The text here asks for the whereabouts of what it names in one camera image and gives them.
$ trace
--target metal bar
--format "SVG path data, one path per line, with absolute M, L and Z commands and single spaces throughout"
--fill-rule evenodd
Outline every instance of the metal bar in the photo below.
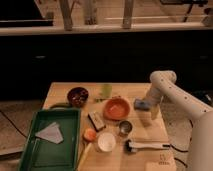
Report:
M 73 22 L 72 22 L 69 2 L 68 0 L 59 0 L 59 3 L 60 3 L 61 13 L 63 16 L 63 21 L 64 21 L 64 29 L 72 30 Z
M 97 24 L 96 0 L 83 0 L 84 23 L 86 25 Z
M 183 22 L 186 22 L 186 21 L 188 20 L 188 16 L 189 16 L 189 14 L 190 14 L 191 11 L 192 11 L 193 5 L 194 5 L 194 4 L 190 4 L 190 5 L 189 5 L 189 7 L 188 7 L 188 9 L 187 9 L 187 12 L 186 12 L 186 16 L 183 18 Z
M 125 0 L 124 17 L 123 17 L 123 28 L 124 29 L 131 28 L 133 5 L 134 5 L 134 0 Z

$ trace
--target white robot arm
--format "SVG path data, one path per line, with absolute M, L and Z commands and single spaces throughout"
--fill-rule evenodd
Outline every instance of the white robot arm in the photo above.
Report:
M 173 71 L 155 71 L 150 80 L 152 85 L 144 99 L 146 103 L 158 105 L 166 95 L 194 122 L 187 171 L 213 171 L 213 108 L 174 85 Z

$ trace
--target black cabinet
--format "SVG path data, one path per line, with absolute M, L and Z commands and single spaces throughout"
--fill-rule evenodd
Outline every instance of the black cabinet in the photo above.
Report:
M 43 98 L 53 81 L 149 82 L 174 70 L 186 90 L 213 88 L 212 30 L 0 37 L 0 98 Z

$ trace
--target green tray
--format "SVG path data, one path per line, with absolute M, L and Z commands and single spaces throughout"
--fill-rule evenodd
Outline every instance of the green tray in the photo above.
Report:
M 36 132 L 52 122 L 60 125 L 64 139 L 60 144 L 35 137 Z M 74 171 L 78 157 L 79 130 L 79 109 L 39 111 L 32 121 L 19 171 Z

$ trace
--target red bowl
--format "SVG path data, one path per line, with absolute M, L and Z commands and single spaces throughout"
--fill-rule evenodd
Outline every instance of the red bowl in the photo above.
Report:
M 107 101 L 104 107 L 104 117 L 112 120 L 123 120 L 130 112 L 129 103 L 122 98 L 113 98 Z

